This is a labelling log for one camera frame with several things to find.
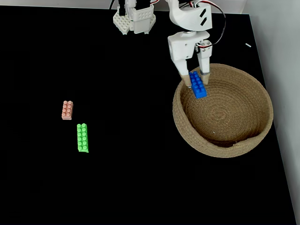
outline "rope basket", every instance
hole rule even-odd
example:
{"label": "rope basket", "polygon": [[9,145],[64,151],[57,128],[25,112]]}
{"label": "rope basket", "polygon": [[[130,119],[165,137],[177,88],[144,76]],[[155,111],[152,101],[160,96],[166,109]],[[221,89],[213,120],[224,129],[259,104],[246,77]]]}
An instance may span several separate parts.
{"label": "rope basket", "polygon": [[239,69],[210,65],[207,97],[196,99],[181,81],[173,99],[173,117],[183,139],[197,151],[232,158],[255,148],[269,132],[273,107],[266,89]]}

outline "toy brick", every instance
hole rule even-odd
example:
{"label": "toy brick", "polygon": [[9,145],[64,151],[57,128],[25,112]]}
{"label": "toy brick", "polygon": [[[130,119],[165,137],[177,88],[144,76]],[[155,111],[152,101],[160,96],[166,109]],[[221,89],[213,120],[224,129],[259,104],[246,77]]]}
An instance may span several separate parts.
{"label": "toy brick", "polygon": [[64,105],[62,106],[62,114],[61,117],[63,120],[71,120],[73,114],[73,102],[64,101]]}
{"label": "toy brick", "polygon": [[189,73],[192,83],[192,90],[195,94],[196,98],[203,98],[207,96],[206,89],[203,85],[201,78],[199,77],[198,73],[194,71],[193,73]]}
{"label": "toy brick", "polygon": [[88,128],[85,123],[77,124],[77,145],[78,151],[89,152],[88,147]]}

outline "black mat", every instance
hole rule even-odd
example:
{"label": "black mat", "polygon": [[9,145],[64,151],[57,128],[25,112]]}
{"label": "black mat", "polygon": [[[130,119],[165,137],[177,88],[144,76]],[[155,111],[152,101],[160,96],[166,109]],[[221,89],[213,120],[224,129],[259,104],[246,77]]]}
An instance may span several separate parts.
{"label": "black mat", "polygon": [[[114,13],[0,7],[2,77],[13,85],[3,99],[17,102],[10,112],[14,141],[6,149],[5,177],[16,182],[10,219],[295,224],[274,126],[240,157],[214,158],[191,148],[172,115],[180,77],[167,37],[180,27],[167,12],[156,12],[149,35],[122,35]],[[263,83],[249,16],[227,19],[211,62]],[[210,41],[223,22],[213,15]],[[188,68],[197,63],[194,55]],[[64,100],[74,102],[71,121],[61,119]],[[88,154],[77,150],[77,123],[88,125]],[[83,213],[88,220],[77,218]],[[72,216],[62,220],[66,215]]]}

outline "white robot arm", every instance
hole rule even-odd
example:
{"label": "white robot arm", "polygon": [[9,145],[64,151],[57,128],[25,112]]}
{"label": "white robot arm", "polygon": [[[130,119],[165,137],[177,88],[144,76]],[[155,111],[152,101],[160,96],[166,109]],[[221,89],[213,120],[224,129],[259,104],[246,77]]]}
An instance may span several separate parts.
{"label": "white robot arm", "polygon": [[[144,32],[148,34],[155,23],[155,15],[153,14],[153,4],[160,0],[151,0],[146,8],[137,9],[137,1],[145,0],[125,0],[125,16],[115,14],[113,21],[123,34],[127,34],[129,30],[134,33]],[[191,8],[179,7],[179,0],[165,0],[170,8],[171,21],[189,31],[176,33],[168,37],[169,50],[173,63],[184,81],[185,85],[191,87],[189,78],[187,59],[192,58],[196,50],[199,67],[201,71],[201,79],[204,84],[208,84],[210,75],[210,56],[212,54],[212,46],[219,42],[225,30],[225,26],[220,39],[212,44],[207,40],[210,34],[206,31],[212,28],[211,5],[217,7],[224,15],[220,7],[208,0],[190,1]]]}

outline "blue lego brick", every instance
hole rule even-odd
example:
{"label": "blue lego brick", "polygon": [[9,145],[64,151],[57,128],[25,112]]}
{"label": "blue lego brick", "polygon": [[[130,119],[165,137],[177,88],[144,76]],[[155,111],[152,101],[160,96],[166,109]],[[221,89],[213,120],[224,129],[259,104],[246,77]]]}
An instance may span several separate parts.
{"label": "blue lego brick", "polygon": [[207,96],[206,89],[202,83],[201,78],[198,73],[195,71],[193,73],[189,73],[189,77],[191,78],[192,89],[196,98],[203,98]]}

